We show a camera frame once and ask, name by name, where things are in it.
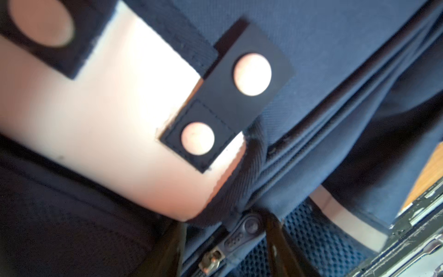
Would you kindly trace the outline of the navy blue student backpack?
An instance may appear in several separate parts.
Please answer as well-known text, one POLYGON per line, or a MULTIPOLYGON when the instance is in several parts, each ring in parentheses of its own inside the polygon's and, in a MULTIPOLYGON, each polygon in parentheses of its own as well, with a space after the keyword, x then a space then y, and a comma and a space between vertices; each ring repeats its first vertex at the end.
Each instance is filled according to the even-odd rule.
POLYGON ((443 142, 441 1, 2 1, 1 275, 320 277, 376 257, 443 142))

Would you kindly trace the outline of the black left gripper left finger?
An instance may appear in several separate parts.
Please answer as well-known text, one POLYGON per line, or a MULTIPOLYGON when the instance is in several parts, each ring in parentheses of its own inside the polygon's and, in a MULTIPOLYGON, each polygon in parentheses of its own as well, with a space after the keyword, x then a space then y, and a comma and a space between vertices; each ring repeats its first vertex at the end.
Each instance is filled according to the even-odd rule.
POLYGON ((180 277, 187 225, 172 222, 131 277, 180 277))

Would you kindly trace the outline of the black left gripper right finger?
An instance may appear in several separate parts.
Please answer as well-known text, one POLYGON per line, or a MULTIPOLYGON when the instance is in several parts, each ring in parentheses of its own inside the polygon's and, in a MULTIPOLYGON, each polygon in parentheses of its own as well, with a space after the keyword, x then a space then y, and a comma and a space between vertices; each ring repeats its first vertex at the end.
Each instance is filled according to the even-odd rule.
POLYGON ((264 214, 268 264, 273 277, 319 277, 290 238, 281 221, 269 212, 264 214))

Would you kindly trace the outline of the clear pencil case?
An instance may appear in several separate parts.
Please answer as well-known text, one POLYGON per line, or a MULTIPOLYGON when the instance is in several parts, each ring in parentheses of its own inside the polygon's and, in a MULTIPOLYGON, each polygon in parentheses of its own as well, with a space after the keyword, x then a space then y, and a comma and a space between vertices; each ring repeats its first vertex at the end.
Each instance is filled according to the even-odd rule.
POLYGON ((443 249, 443 180, 439 179, 402 212, 384 249, 350 277, 401 277, 426 257, 443 249))

